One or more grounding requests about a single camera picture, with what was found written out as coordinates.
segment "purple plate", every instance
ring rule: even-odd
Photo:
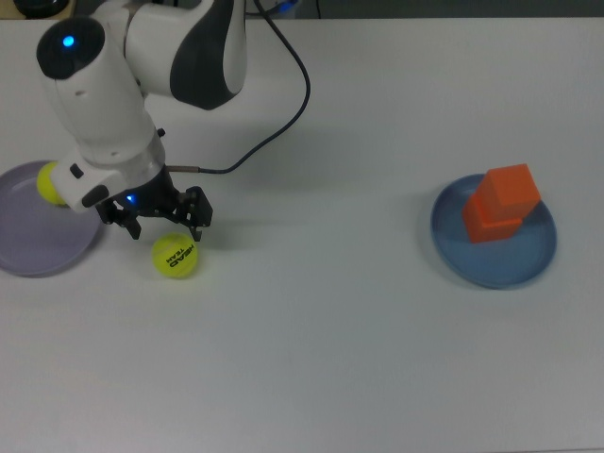
[[[66,269],[86,251],[101,225],[96,210],[78,214],[45,201],[36,188],[48,161],[29,162],[0,176],[0,269],[42,277]]]

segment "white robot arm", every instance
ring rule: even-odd
[[[215,109],[245,77],[244,0],[192,10],[124,0],[51,26],[37,51],[43,86],[75,149],[51,174],[76,211],[96,207],[134,239],[137,216],[165,217],[199,240],[212,208],[200,188],[180,193],[144,108],[148,92]]]

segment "orange cube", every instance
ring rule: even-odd
[[[461,212],[472,243],[508,239],[522,225],[522,219],[494,222],[487,218],[476,193],[472,193]]]
[[[489,170],[476,195],[489,222],[524,219],[541,200],[525,163]]]

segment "blue led light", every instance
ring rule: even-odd
[[[63,45],[65,47],[71,47],[75,43],[76,43],[76,38],[74,38],[72,35],[68,35],[65,38],[63,38]]]
[[[289,2],[284,2],[279,6],[279,12],[285,12],[288,9],[291,9],[293,5],[298,3],[298,0],[290,0]]]

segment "table surface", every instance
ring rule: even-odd
[[[73,139],[38,80],[47,22],[0,23],[0,170]],[[604,20],[280,23],[309,109],[229,176],[190,279],[117,226],[69,271],[0,273],[0,450],[483,452],[604,446]],[[151,96],[169,164],[229,165],[304,85],[266,24],[228,105]],[[559,248],[532,284],[453,274],[449,181],[526,162]]]

